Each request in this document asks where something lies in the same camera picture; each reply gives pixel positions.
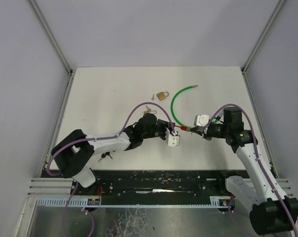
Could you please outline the keys of orange padlock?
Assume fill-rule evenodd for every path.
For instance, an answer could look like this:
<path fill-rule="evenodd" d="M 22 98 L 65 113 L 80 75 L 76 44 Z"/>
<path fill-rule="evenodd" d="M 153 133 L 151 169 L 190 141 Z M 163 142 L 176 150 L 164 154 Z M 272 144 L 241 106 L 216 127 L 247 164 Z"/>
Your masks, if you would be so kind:
<path fill-rule="evenodd" d="M 101 155 L 100 159 L 98 160 L 98 162 L 101 162 L 103 159 L 109 157 L 110 159 L 113 159 L 110 152 L 105 152 Z"/>

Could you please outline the red cable lock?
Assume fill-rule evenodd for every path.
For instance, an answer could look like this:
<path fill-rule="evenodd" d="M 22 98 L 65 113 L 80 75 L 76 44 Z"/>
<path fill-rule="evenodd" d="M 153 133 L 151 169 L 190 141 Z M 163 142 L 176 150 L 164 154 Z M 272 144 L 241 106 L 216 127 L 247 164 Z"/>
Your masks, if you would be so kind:
<path fill-rule="evenodd" d="M 180 128 L 183 131 L 190 131 L 190 128 L 187 126 L 180 126 L 180 125 L 175 125 L 176 128 Z"/>

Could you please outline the small brass padlock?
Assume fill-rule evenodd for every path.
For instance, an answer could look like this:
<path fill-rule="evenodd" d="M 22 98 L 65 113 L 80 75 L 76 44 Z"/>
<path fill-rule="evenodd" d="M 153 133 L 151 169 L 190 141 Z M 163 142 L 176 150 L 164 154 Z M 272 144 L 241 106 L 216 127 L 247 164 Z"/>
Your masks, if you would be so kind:
<path fill-rule="evenodd" d="M 147 114 L 153 114 L 153 115 L 155 115 L 156 113 L 157 113 L 156 110 L 145 110 L 144 111 L 144 115 L 147 115 Z"/>

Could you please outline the large brass padlock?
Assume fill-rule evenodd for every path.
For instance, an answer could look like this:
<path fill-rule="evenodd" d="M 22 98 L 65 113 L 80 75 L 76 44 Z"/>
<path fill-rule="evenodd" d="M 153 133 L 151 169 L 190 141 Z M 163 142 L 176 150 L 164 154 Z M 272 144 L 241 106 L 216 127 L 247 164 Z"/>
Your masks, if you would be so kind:
<path fill-rule="evenodd" d="M 169 96 L 169 93 L 167 91 L 162 91 L 162 92 L 157 93 L 156 96 L 160 101 L 162 101 Z"/>

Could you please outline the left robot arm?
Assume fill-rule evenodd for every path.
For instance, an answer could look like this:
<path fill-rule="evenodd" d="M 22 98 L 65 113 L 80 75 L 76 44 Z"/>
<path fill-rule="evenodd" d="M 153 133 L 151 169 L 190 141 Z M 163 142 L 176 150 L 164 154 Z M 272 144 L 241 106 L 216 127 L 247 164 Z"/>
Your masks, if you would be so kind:
<path fill-rule="evenodd" d="M 87 166 L 93 155 L 110 157 L 111 152 L 136 149 L 151 138 L 161 138 L 168 146 L 175 147 L 179 145 L 180 136 L 173 129 L 174 123 L 145 114 L 117 135 L 87 136 L 76 129 L 52 149 L 51 155 L 63 178 L 72 178 L 88 188 L 96 182 L 96 176 Z"/>

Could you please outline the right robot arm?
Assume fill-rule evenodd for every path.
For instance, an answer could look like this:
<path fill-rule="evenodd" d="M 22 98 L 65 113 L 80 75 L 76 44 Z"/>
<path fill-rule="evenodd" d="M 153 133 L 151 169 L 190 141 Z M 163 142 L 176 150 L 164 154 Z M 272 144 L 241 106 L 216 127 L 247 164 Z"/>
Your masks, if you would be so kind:
<path fill-rule="evenodd" d="M 249 121 L 249 130 L 244 128 L 243 118 Z M 241 107 L 226 104 L 212 117 L 196 115 L 190 131 L 206 140 L 224 139 L 242 162 L 253 186 L 233 175 L 225 179 L 225 188 L 247 209 L 257 235 L 292 231 L 298 236 L 298 200 L 288 197 L 265 163 L 250 117 Z"/>

